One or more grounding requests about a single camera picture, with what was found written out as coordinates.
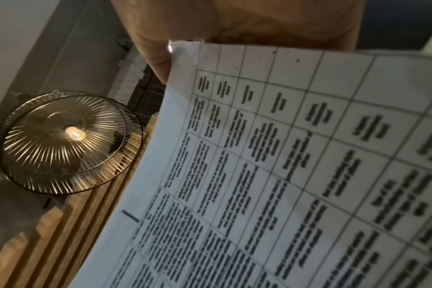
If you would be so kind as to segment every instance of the wire lampshade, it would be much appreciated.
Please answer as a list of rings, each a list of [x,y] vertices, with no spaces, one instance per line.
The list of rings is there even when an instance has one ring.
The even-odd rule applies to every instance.
[[[134,160],[139,120],[123,104],[76,91],[38,96],[4,123],[0,167],[24,189],[48,195],[100,186]]]

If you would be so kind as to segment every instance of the table grid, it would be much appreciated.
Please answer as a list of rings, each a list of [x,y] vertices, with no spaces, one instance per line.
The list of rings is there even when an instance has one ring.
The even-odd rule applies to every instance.
[[[216,73],[216,72],[218,71],[218,67],[217,67],[217,66],[219,65],[219,60],[220,60],[220,56],[221,56],[221,50],[222,50],[222,49],[219,48],[219,53],[218,53],[218,57],[217,57],[218,61],[217,61],[217,65],[216,65],[215,71],[214,71],[214,72],[206,71],[207,73],[212,73],[212,74],[215,74],[215,75],[218,75],[218,74],[219,74],[219,73]],[[246,47],[244,48],[243,58],[242,58],[242,61],[241,61],[241,65],[240,65],[240,67],[239,67],[239,73],[238,73],[238,77],[237,77],[237,79],[236,79],[236,84],[235,84],[235,88],[234,88],[234,93],[235,93],[235,91],[237,91],[238,83],[239,83],[239,80],[240,80],[240,79],[246,79],[246,80],[253,81],[253,79],[249,79],[249,78],[242,78],[242,77],[240,76],[241,73],[242,73],[243,61],[244,61],[245,54],[246,54]],[[400,258],[401,258],[405,253],[406,253],[406,251],[407,251],[408,249],[411,249],[411,248],[412,248],[412,249],[415,249],[415,250],[420,251],[421,253],[427,255],[428,257],[432,258],[432,253],[429,253],[428,251],[424,251],[423,249],[417,248],[417,247],[415,247],[415,246],[413,245],[413,242],[416,240],[416,238],[418,237],[418,235],[420,235],[420,233],[421,233],[422,231],[424,231],[424,229],[425,229],[425,228],[428,226],[428,224],[432,221],[432,213],[428,216],[428,218],[427,218],[426,221],[424,222],[423,226],[422,226],[420,229],[418,229],[418,230],[416,231],[416,233],[414,234],[414,236],[413,236],[409,241],[404,241],[403,239],[401,239],[400,237],[397,237],[396,235],[390,233],[389,231],[386,231],[386,230],[384,230],[384,229],[382,229],[382,228],[376,226],[375,224],[371,223],[370,221],[367,221],[367,220],[362,219],[361,217],[358,217],[358,216],[357,216],[357,212],[358,212],[358,210],[359,210],[360,207],[363,205],[363,203],[367,200],[367,198],[368,198],[368,196],[370,195],[371,191],[375,188],[376,184],[378,183],[378,181],[380,181],[380,179],[381,179],[381,177],[383,176],[384,172],[385,172],[385,171],[386,171],[386,170],[391,166],[391,164],[392,164],[392,162],[393,162],[394,160],[395,160],[395,161],[398,161],[398,162],[406,163],[406,164],[409,165],[409,166],[422,168],[422,169],[424,169],[425,171],[432,171],[432,169],[430,169],[430,168],[428,168],[428,167],[423,167],[423,166],[420,166],[420,165],[418,165],[418,164],[416,164],[416,163],[411,163],[411,162],[409,162],[409,161],[405,161],[405,160],[397,159],[397,158],[396,158],[397,155],[398,155],[398,153],[401,151],[401,149],[403,148],[403,146],[407,143],[407,141],[408,141],[408,140],[410,139],[410,137],[413,135],[413,133],[415,132],[416,128],[417,128],[417,127],[419,126],[419,124],[423,121],[423,119],[426,118],[426,117],[431,117],[431,118],[432,118],[432,115],[428,115],[428,111],[429,111],[430,108],[432,107],[432,102],[428,105],[428,107],[427,107],[427,108],[426,108],[422,113],[415,113],[415,112],[406,111],[406,110],[401,109],[401,112],[406,112],[406,113],[409,113],[409,114],[419,115],[420,117],[415,121],[413,127],[409,130],[409,132],[407,133],[407,135],[402,139],[400,145],[395,149],[394,153],[391,154],[391,155],[382,154],[382,153],[379,153],[379,152],[376,152],[376,151],[372,151],[372,150],[369,150],[369,149],[367,149],[367,148],[360,147],[360,146],[357,146],[357,145],[354,145],[354,144],[351,144],[351,143],[348,143],[348,142],[345,142],[345,141],[342,141],[342,140],[339,140],[339,139],[334,139],[334,136],[335,136],[335,134],[337,133],[337,131],[338,131],[338,129],[339,129],[339,126],[340,126],[341,122],[343,121],[343,119],[344,119],[344,117],[345,117],[347,111],[349,110],[349,107],[351,106],[351,104],[352,104],[353,102],[361,103],[361,104],[364,104],[364,105],[372,105],[372,106],[374,106],[374,107],[378,107],[378,106],[380,106],[380,105],[378,105],[378,104],[372,104],[372,103],[367,103],[367,102],[361,102],[361,101],[358,101],[358,100],[355,100],[355,99],[354,99],[354,98],[356,97],[356,95],[357,95],[358,90],[359,90],[360,87],[362,86],[362,84],[363,84],[363,82],[364,82],[366,76],[369,74],[369,71],[370,71],[370,69],[371,69],[373,63],[375,62],[376,57],[375,57],[375,56],[372,57],[372,59],[371,59],[371,61],[370,61],[370,65],[369,65],[369,67],[366,69],[366,71],[364,72],[364,75],[363,75],[363,77],[361,78],[359,84],[357,85],[357,88],[355,89],[353,95],[350,97],[350,99],[347,99],[347,98],[344,98],[344,97],[339,97],[339,96],[334,96],[334,95],[326,95],[326,94],[323,94],[323,93],[318,93],[318,92],[314,92],[314,91],[311,91],[311,90],[310,90],[310,88],[311,88],[311,86],[312,86],[312,83],[313,83],[313,80],[314,80],[314,77],[315,77],[315,75],[316,75],[316,73],[317,73],[317,71],[318,71],[318,69],[319,69],[319,65],[320,65],[320,63],[321,63],[321,61],[322,61],[324,55],[325,55],[325,53],[321,53],[320,58],[319,58],[319,61],[318,61],[317,65],[316,65],[316,67],[314,68],[314,72],[313,72],[313,74],[312,74],[311,80],[309,81],[308,88],[305,89],[305,90],[301,89],[301,90],[303,90],[303,92],[304,92],[304,96],[303,96],[302,99],[301,99],[301,102],[300,102],[299,108],[298,108],[296,114],[294,115],[294,118],[293,118],[293,121],[292,121],[291,124],[289,124],[289,123],[285,123],[285,122],[282,122],[282,121],[279,121],[279,120],[277,120],[277,119],[269,118],[269,117],[267,117],[267,116],[265,116],[265,115],[259,115],[259,114],[258,114],[258,112],[259,112],[259,110],[260,110],[260,107],[261,107],[261,103],[262,103],[262,101],[263,101],[263,97],[264,97],[264,95],[265,95],[265,90],[267,89],[267,85],[270,84],[270,83],[269,83],[269,79],[270,79],[270,76],[271,76],[271,74],[272,74],[272,70],[273,70],[274,63],[275,63],[275,61],[276,61],[276,59],[277,59],[277,57],[276,57],[276,53],[274,53],[273,61],[271,62],[271,65],[270,65],[270,70],[269,70],[269,72],[268,72],[267,81],[266,81],[266,82],[262,82],[262,83],[264,84],[264,88],[263,88],[263,92],[262,92],[261,98],[260,98],[260,100],[259,100],[259,104],[257,105],[256,112],[253,113],[252,111],[245,110],[245,111],[248,112],[248,113],[252,113],[252,114],[254,114],[254,121],[255,121],[255,119],[258,118],[258,116],[261,116],[261,117],[263,117],[263,118],[269,119],[270,121],[283,123],[283,124],[286,124],[287,126],[289,126],[289,128],[288,128],[288,132],[287,132],[287,134],[286,134],[286,137],[283,139],[283,143],[281,143],[281,147],[280,147],[280,149],[278,150],[278,154],[275,156],[274,164],[273,164],[273,166],[272,166],[272,168],[271,168],[270,170],[265,169],[265,168],[263,168],[262,166],[259,166],[258,164],[256,164],[254,161],[251,161],[250,159],[246,159],[246,158],[243,157],[243,151],[244,151],[244,149],[246,148],[246,146],[249,145],[249,144],[248,144],[248,143],[249,143],[248,139],[249,139],[249,136],[251,135],[252,129],[254,128],[254,121],[253,121],[253,124],[252,124],[252,126],[250,127],[249,131],[246,133],[246,142],[243,144],[243,148],[242,148],[242,150],[241,150],[241,153],[239,153],[239,155],[236,155],[236,154],[234,154],[231,150],[226,149],[226,148],[224,148],[223,146],[221,146],[221,141],[222,141],[223,135],[220,136],[220,138],[219,138],[219,140],[218,140],[218,144],[214,144],[214,143],[212,143],[211,141],[208,141],[208,139],[201,137],[201,136],[200,136],[200,130],[199,130],[197,133],[194,133],[194,132],[192,132],[192,131],[190,131],[190,130],[187,130],[187,129],[185,128],[187,122],[184,122],[184,127],[183,127],[183,129],[182,129],[182,131],[181,131],[181,133],[180,133],[180,137],[179,137],[179,139],[181,139],[181,135],[183,135],[183,133],[189,133],[189,134],[193,135],[194,137],[196,137],[196,139],[197,139],[197,140],[196,140],[196,143],[195,143],[195,146],[194,146],[193,149],[192,149],[192,153],[190,154],[190,157],[192,157],[192,156],[194,155],[194,153],[196,152],[197,147],[198,147],[198,142],[200,142],[200,141],[204,141],[206,144],[215,147],[215,153],[214,153],[214,155],[213,155],[213,157],[212,157],[212,159],[211,159],[211,162],[210,162],[209,166],[211,166],[211,164],[215,161],[215,159],[216,159],[216,155],[218,154],[218,151],[219,151],[219,150],[223,150],[223,151],[225,151],[225,152],[228,153],[228,154],[231,154],[231,155],[234,155],[235,157],[238,157],[238,159],[237,159],[237,161],[236,161],[236,165],[235,165],[234,170],[235,170],[235,169],[238,167],[238,165],[240,164],[240,160],[241,160],[241,159],[243,159],[243,161],[245,161],[245,162],[247,162],[247,163],[250,163],[250,164],[252,164],[252,165],[254,165],[254,166],[258,166],[260,169],[265,170],[265,171],[268,173],[268,176],[267,176],[267,179],[266,179],[266,181],[265,181],[265,183],[264,183],[264,186],[263,186],[263,188],[262,188],[261,194],[262,194],[262,193],[265,193],[265,192],[264,192],[264,189],[265,189],[265,187],[266,187],[266,185],[267,185],[267,183],[268,183],[268,180],[269,180],[272,176],[274,176],[275,178],[281,179],[282,181],[284,181],[284,182],[286,182],[286,183],[289,183],[289,184],[291,184],[291,185],[294,186],[294,187],[297,187],[297,188],[299,189],[299,191],[300,191],[300,193],[299,193],[297,199],[295,200],[295,202],[294,202],[294,204],[293,204],[293,207],[292,207],[291,211],[289,212],[289,215],[287,216],[287,220],[286,220],[285,224],[284,224],[284,225],[281,227],[281,229],[280,229],[280,232],[279,232],[279,236],[278,236],[278,238],[276,239],[275,243],[272,245],[272,247],[271,247],[271,249],[270,249],[270,251],[269,251],[269,255],[268,255],[267,260],[265,261],[265,263],[264,263],[264,264],[258,263],[257,260],[254,259],[254,257],[252,257],[252,256],[248,256],[248,258],[250,259],[250,261],[252,261],[253,263],[255,263],[256,265],[258,265],[258,266],[260,267],[260,272],[259,272],[259,274],[258,274],[257,277],[256,277],[256,280],[255,280],[255,282],[254,282],[255,284],[253,285],[253,287],[257,287],[257,285],[258,285],[258,283],[259,283],[259,280],[260,280],[260,278],[261,278],[261,274],[263,274],[264,272],[267,272],[269,275],[273,276],[273,271],[269,271],[265,266],[266,266],[266,264],[267,264],[267,262],[268,262],[268,260],[269,260],[269,258],[270,258],[270,256],[271,256],[273,250],[274,250],[275,247],[276,247],[277,241],[279,240],[280,236],[282,235],[282,233],[283,233],[283,231],[284,231],[284,228],[286,227],[286,223],[289,221],[291,215],[292,215],[293,212],[295,211],[296,205],[297,205],[298,202],[300,201],[301,196],[303,195],[303,193],[306,193],[306,194],[312,196],[312,197],[315,198],[315,199],[319,199],[320,201],[324,202],[325,204],[330,205],[330,206],[336,208],[337,210],[342,211],[343,213],[346,213],[346,214],[349,215],[348,220],[347,220],[346,223],[343,225],[343,228],[339,231],[338,236],[333,240],[333,243],[332,243],[331,247],[328,249],[328,251],[327,251],[327,253],[325,254],[324,258],[322,259],[321,263],[320,263],[319,266],[314,270],[312,277],[309,279],[308,284],[306,285],[306,288],[309,288],[309,287],[313,284],[313,281],[314,281],[314,279],[315,279],[317,273],[319,272],[321,266],[326,262],[326,260],[327,260],[327,258],[329,257],[330,253],[333,251],[335,245],[338,243],[340,237],[343,235],[343,233],[344,233],[344,231],[346,230],[347,226],[348,226],[348,225],[353,221],[353,219],[357,219],[358,221],[361,221],[361,222],[367,224],[367,225],[368,225],[369,227],[371,227],[373,230],[379,231],[379,232],[381,232],[381,233],[387,235],[387,237],[391,237],[391,238],[395,239],[396,241],[400,242],[402,245],[404,245],[403,248],[401,249],[401,251],[397,254],[396,258],[391,259],[391,260],[388,262],[388,263],[389,263],[389,265],[388,265],[388,266],[389,266],[389,269],[387,269],[387,270],[386,270],[386,271],[385,271],[385,272],[384,272],[384,273],[383,273],[383,274],[378,278],[378,280],[376,281],[376,284],[373,285],[373,287],[377,287],[377,285],[380,284],[380,283],[384,280],[384,278],[387,276],[389,270],[390,270],[393,266],[395,266],[395,264],[398,262],[398,260],[399,260],[399,259],[400,259]],[[196,76],[195,76],[195,79],[194,79],[195,83],[197,83],[197,74],[198,74],[199,71],[204,71],[204,72],[205,72],[205,70],[201,70],[201,69],[196,70]],[[233,77],[233,75],[224,75],[224,74],[219,74],[219,75]],[[216,101],[215,99],[212,99],[212,97],[211,97],[211,96],[213,95],[213,91],[214,91],[215,86],[216,86],[216,84],[213,83],[213,84],[212,84],[212,88],[211,88],[211,92],[210,92],[210,96],[206,99],[206,101],[207,101],[207,108],[206,108],[206,111],[205,111],[205,114],[204,114],[204,115],[207,115],[207,113],[208,113],[208,111],[209,111],[209,107],[210,107],[210,102],[209,102],[209,101],[217,102],[219,105],[225,105],[225,106],[228,106],[228,113],[227,113],[227,117],[226,117],[225,122],[224,122],[224,125],[223,125],[223,127],[224,127],[225,125],[228,125],[228,124],[229,124],[230,111],[231,111],[232,109],[235,108],[235,107],[233,107],[233,104],[234,104],[234,101],[235,101],[235,94],[233,95],[233,98],[232,98],[232,100],[231,100],[231,104],[230,104],[230,105],[227,105],[226,103],[218,102],[218,101]],[[297,88],[294,88],[294,87],[289,87],[289,86],[285,86],[285,88],[288,88],[288,89],[291,89],[291,88],[292,88],[292,89],[300,90],[300,89],[297,89]],[[330,136],[328,136],[328,135],[324,135],[324,134],[320,134],[320,133],[318,133],[318,132],[312,132],[312,134],[316,134],[316,135],[320,135],[320,136],[325,137],[325,138],[326,138],[326,143],[325,143],[325,147],[324,147],[324,149],[322,150],[322,152],[320,153],[320,155],[317,156],[317,162],[316,162],[316,163],[314,164],[314,166],[312,167],[312,169],[311,169],[311,173],[310,173],[310,175],[307,177],[307,179],[306,179],[304,185],[303,185],[303,186],[299,186],[299,185],[293,183],[291,180],[288,181],[288,180],[286,180],[285,177],[282,177],[282,176],[280,176],[280,175],[277,175],[277,174],[273,173],[273,170],[274,170],[274,168],[276,167],[276,164],[277,164],[277,162],[278,162],[278,160],[279,160],[279,158],[280,158],[280,155],[282,154],[282,150],[285,149],[284,147],[285,147],[286,142],[287,142],[287,140],[288,140],[288,138],[289,138],[289,136],[290,136],[290,134],[291,134],[292,129],[294,129],[294,128],[298,128],[298,129],[300,129],[300,130],[308,131],[308,130],[306,130],[306,129],[303,128],[303,127],[295,126],[295,122],[296,122],[296,120],[297,120],[297,118],[298,118],[298,116],[299,116],[299,114],[300,114],[300,111],[301,111],[302,105],[303,105],[303,103],[305,102],[308,93],[310,93],[310,92],[312,92],[312,93],[316,93],[316,94],[322,94],[322,95],[324,95],[324,96],[329,96],[329,97],[341,98],[341,99],[344,99],[344,100],[348,101],[348,103],[346,104],[345,109],[344,109],[343,113],[341,114],[341,116],[340,116],[340,118],[339,118],[339,120],[338,120],[338,122],[337,122],[335,128],[333,129],[333,132],[331,133]],[[190,111],[191,111],[190,106],[191,106],[191,103],[190,103],[190,105],[189,105],[189,107],[188,107],[188,112],[187,112],[187,114],[189,114]],[[388,106],[385,106],[385,107],[383,107],[383,108],[387,108],[387,109],[389,109],[389,110],[395,110],[395,108],[388,107]],[[338,205],[336,205],[336,204],[332,203],[331,201],[327,200],[325,197],[322,197],[322,196],[320,196],[320,195],[316,195],[315,193],[312,193],[312,192],[306,190],[306,187],[307,187],[308,183],[309,183],[310,180],[312,179],[314,173],[316,172],[317,167],[319,166],[319,164],[320,164],[320,162],[321,162],[321,160],[322,160],[324,154],[327,152],[327,149],[329,148],[329,145],[330,145],[330,143],[331,143],[332,141],[336,141],[336,142],[338,142],[338,143],[344,143],[345,145],[350,146],[350,147],[354,147],[354,148],[356,148],[357,150],[364,150],[364,151],[367,151],[367,152],[369,152],[369,153],[374,153],[374,154],[382,155],[383,157],[388,157],[387,162],[386,162],[386,163],[384,164],[384,166],[382,167],[382,172],[381,172],[381,173],[380,173],[380,174],[375,178],[375,180],[372,182],[371,186],[368,188],[368,190],[367,190],[367,191],[365,192],[365,194],[363,195],[362,200],[360,200],[360,201],[358,202],[356,208],[355,208],[354,211],[352,211],[352,212],[347,211],[345,208],[339,207]],[[171,163],[172,163],[172,159],[170,159],[170,161],[169,161],[169,165],[168,165],[168,166],[171,166]],[[189,169],[190,166],[191,166],[191,160],[186,164],[186,167],[183,168],[183,176],[182,176],[181,179],[179,180],[179,184],[178,184],[178,186],[177,186],[177,190],[179,189],[179,187],[181,187],[181,186],[183,185],[184,179],[186,178],[186,177],[185,177],[186,172],[187,172],[187,170]],[[165,179],[167,171],[168,171],[168,170],[166,170],[166,171],[164,172],[164,175],[163,175],[162,179]],[[228,184],[230,184],[230,183],[232,182],[233,177],[234,177],[234,174],[235,174],[235,173],[233,173],[233,174],[230,176],[230,179],[229,179],[228,182],[227,182]],[[206,174],[203,176],[203,178],[202,178],[202,185],[203,185],[203,183],[205,183],[205,179],[207,179],[208,177],[210,177],[210,170],[207,170],[207,171],[206,171]],[[200,214],[194,212],[194,207],[195,207],[195,205],[198,203],[197,199],[193,202],[193,204],[192,204],[191,206],[188,206],[188,204],[186,203],[186,201],[184,201],[184,200],[182,200],[182,199],[176,197],[176,195],[175,195],[174,193],[171,193],[170,191],[168,191],[167,188],[165,188],[165,187],[163,187],[163,186],[162,186],[161,188],[164,189],[164,190],[165,190],[165,191],[166,191],[170,196],[173,197],[173,200],[172,200],[173,202],[181,203],[183,206],[185,206],[187,209],[190,210],[190,215],[189,215],[188,218],[190,218],[191,215],[193,215],[194,217],[198,217],[199,220],[204,221],[207,225],[209,225],[208,231],[206,232],[206,235],[204,236],[203,239],[206,239],[207,236],[209,235],[210,231],[213,231],[213,232],[217,233],[218,235],[220,235],[220,236],[226,238],[226,239],[227,239],[228,241],[230,241],[231,243],[233,243],[231,240],[229,240],[228,236],[224,236],[224,235],[223,235],[223,234],[218,230],[218,228],[214,226],[214,221],[215,221],[215,219],[217,218],[217,217],[216,217],[216,216],[217,216],[216,214],[215,214],[215,216],[214,216],[212,222],[209,223],[209,222],[208,222],[208,221],[207,221],[203,216],[201,216]],[[229,187],[228,187],[225,191],[222,191],[221,200],[220,200],[220,202],[218,203],[218,207],[217,207],[216,211],[219,211],[219,210],[221,209],[221,205],[222,205],[222,203],[223,203],[224,196],[225,196],[226,193],[228,193],[228,190],[229,190]],[[246,224],[245,224],[245,226],[244,226],[244,230],[243,230],[243,232],[241,233],[241,235],[244,235],[244,233],[246,232],[247,224],[250,222],[251,217],[253,216],[253,214],[254,214],[254,212],[255,212],[255,210],[256,210],[256,208],[257,208],[257,205],[259,204],[260,199],[261,199],[261,195],[260,195],[260,196],[258,197],[258,199],[256,200],[256,202],[255,202],[255,204],[254,204],[254,206],[253,206],[253,209],[252,209],[252,211],[251,211],[251,213],[250,213],[250,215],[249,215],[249,217],[248,217],[248,220],[246,221]],[[166,211],[165,215],[167,215],[167,214],[170,212],[170,210],[171,210],[171,206],[170,206],[169,209]],[[147,215],[147,212],[145,212],[145,214],[143,215],[143,217],[142,217],[141,219],[143,219],[144,217],[146,217],[146,215]],[[237,243],[233,243],[233,244],[235,245],[235,251],[236,251],[236,250],[241,250],[242,253],[245,253],[245,254],[247,255],[247,252],[246,252],[242,247],[240,247],[240,241],[241,241],[241,240],[242,240],[242,237],[239,238],[239,240],[238,240]],[[200,247],[196,247],[196,248],[195,248],[195,251],[199,251],[199,249],[200,249]],[[234,251],[233,254],[230,256],[230,261],[232,260],[233,255],[235,254],[235,251]],[[191,268],[188,269],[187,274],[186,274],[186,276],[185,276],[184,279],[187,279],[187,278],[188,278],[188,276],[190,275],[191,270],[192,270]],[[159,276],[158,276],[158,279],[162,279],[162,280],[163,280],[164,278],[161,276],[161,274],[162,274],[162,272],[159,272],[159,273],[158,273],[158,275],[159,275]],[[221,273],[221,275],[225,275],[225,274],[227,274],[227,276],[228,276],[228,274],[229,274],[229,272],[228,272],[228,266],[225,267],[224,270],[223,270],[223,272]],[[287,286],[287,285],[285,284],[285,282],[284,282],[280,277],[275,277],[275,280],[278,281],[279,283],[281,283],[282,285],[284,285],[285,287]]]

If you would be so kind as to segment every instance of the light bulb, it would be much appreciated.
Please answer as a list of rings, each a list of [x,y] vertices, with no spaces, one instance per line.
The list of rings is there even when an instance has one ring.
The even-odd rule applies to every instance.
[[[74,141],[81,141],[86,137],[86,133],[76,127],[67,128],[66,133],[69,135],[70,139]]]

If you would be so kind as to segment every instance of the white paper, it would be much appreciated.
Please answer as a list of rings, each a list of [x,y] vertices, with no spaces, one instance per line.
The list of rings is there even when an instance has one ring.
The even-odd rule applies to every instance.
[[[432,58],[181,43],[74,288],[432,288]]]

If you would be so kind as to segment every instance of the gray wall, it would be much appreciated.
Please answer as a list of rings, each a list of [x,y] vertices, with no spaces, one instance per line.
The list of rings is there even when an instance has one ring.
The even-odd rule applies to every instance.
[[[0,27],[8,30],[7,35],[25,39],[23,44],[33,41],[29,48],[24,45],[20,49],[11,37],[4,47],[0,46],[0,91],[4,86],[7,90],[0,97],[0,125],[20,104],[19,93],[37,95],[71,89],[106,95],[118,71],[118,61],[126,56],[117,39],[127,35],[109,0],[61,0],[54,7],[53,1],[57,0],[0,0],[2,5],[9,5],[4,11],[10,13],[8,20],[16,21],[11,30],[9,21],[0,20]],[[32,11],[27,15],[37,19],[16,18],[25,9]],[[15,61],[9,60],[10,54],[18,56]],[[5,83],[9,77],[11,83]],[[20,231],[37,224],[46,212],[42,209],[45,200],[46,196],[23,191],[9,181],[0,182],[0,249]]]

